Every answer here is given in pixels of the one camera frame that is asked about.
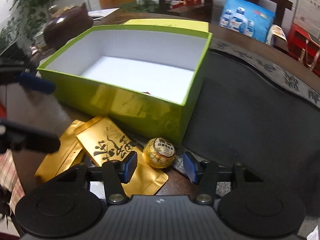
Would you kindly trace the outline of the yellow-green box lid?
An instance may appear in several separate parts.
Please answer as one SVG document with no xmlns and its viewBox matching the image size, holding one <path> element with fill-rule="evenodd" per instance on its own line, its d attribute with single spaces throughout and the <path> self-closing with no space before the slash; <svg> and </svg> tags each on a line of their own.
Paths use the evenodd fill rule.
<svg viewBox="0 0 320 240">
<path fill-rule="evenodd" d="M 157 25 L 165 27 L 183 28 L 195 31 L 209 32 L 209 23 L 194 20 L 181 20 L 171 18 L 143 18 L 131 19 L 125 22 L 128 25 Z"/>
</svg>

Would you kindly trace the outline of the potted green plant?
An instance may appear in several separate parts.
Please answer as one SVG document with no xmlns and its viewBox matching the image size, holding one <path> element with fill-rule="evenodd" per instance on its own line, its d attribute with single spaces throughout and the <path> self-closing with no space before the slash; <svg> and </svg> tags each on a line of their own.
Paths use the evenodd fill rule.
<svg viewBox="0 0 320 240">
<path fill-rule="evenodd" d="M 49 21 L 48 9 L 60 0 L 7 0 L 12 1 L 12 12 L 1 23 L 1 51 L 4 51 L 19 36 L 33 42 L 35 35 Z"/>
</svg>

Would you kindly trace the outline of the gold tea pouch with calligraphy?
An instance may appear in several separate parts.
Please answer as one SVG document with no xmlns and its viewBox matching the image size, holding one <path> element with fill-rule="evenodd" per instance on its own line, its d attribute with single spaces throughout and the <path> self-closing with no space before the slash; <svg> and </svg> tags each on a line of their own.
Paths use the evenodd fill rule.
<svg viewBox="0 0 320 240">
<path fill-rule="evenodd" d="M 80 144 L 94 165 L 106 161 L 122 161 L 131 151 L 137 152 L 137 167 L 129 183 L 123 184 L 127 196 L 154 195 L 169 177 L 146 163 L 138 144 L 130 139 L 111 119 L 97 116 L 74 130 Z"/>
</svg>

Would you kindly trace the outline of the red gift bag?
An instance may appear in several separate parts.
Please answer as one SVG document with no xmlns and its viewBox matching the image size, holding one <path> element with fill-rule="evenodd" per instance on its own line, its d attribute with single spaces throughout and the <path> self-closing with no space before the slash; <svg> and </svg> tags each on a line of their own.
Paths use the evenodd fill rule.
<svg viewBox="0 0 320 240">
<path fill-rule="evenodd" d="M 287 47 L 292 58 L 319 76 L 319 41 L 303 28 L 291 24 Z"/>
</svg>

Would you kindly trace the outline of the gold foil tea ball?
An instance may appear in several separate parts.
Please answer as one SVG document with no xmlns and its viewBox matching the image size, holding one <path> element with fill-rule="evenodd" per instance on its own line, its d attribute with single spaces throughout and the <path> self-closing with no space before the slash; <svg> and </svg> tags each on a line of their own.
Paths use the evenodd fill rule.
<svg viewBox="0 0 320 240">
<path fill-rule="evenodd" d="M 143 157 L 154 168 L 167 168 L 175 160 L 175 148 L 167 139 L 153 138 L 144 146 Z"/>
</svg>

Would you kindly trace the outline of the framed certificate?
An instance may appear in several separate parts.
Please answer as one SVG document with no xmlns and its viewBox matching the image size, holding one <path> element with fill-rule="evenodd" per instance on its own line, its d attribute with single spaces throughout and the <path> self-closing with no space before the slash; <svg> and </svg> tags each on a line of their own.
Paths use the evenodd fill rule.
<svg viewBox="0 0 320 240">
<path fill-rule="evenodd" d="M 319 38 L 319 0 L 297 0 L 293 23 Z"/>
</svg>

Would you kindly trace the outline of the brown clay teapot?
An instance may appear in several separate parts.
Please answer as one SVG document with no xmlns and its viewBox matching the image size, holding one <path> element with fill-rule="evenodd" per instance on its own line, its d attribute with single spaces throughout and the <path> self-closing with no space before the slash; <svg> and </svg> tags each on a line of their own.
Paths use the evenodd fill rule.
<svg viewBox="0 0 320 240">
<path fill-rule="evenodd" d="M 63 47 L 69 40 L 93 27 L 86 4 L 74 6 L 50 20 L 43 31 L 45 43 L 55 50 Z"/>
</svg>

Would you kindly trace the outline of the dark stone tea tray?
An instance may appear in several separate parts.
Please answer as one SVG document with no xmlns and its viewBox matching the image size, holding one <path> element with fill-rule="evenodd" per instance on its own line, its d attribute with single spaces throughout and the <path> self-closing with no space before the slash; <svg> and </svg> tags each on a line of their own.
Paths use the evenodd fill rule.
<svg viewBox="0 0 320 240">
<path fill-rule="evenodd" d="M 243 163 L 296 191 L 319 217 L 319 94 L 259 55 L 214 38 L 182 145 Z"/>
</svg>

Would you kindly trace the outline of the green shoe box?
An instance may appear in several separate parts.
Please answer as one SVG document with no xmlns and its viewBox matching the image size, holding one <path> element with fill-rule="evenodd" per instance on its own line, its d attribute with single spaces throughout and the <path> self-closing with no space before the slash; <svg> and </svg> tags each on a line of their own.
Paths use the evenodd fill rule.
<svg viewBox="0 0 320 240">
<path fill-rule="evenodd" d="M 67 42 L 39 72 L 55 83 L 59 102 L 179 145 L 202 87 L 211 39 L 210 32 L 183 28 L 100 25 Z"/>
</svg>

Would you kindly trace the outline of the plain gold tea pouch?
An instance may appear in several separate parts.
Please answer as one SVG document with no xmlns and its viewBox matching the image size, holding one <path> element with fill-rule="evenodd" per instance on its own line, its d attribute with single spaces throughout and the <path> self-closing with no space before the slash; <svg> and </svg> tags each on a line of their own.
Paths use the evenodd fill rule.
<svg viewBox="0 0 320 240">
<path fill-rule="evenodd" d="M 41 185 L 70 167 L 81 163 L 85 152 L 74 134 L 74 130 L 84 124 L 80 120 L 74 120 L 60 137 L 60 148 L 57 152 L 47 154 L 41 165 L 35 172 L 35 179 Z"/>
</svg>

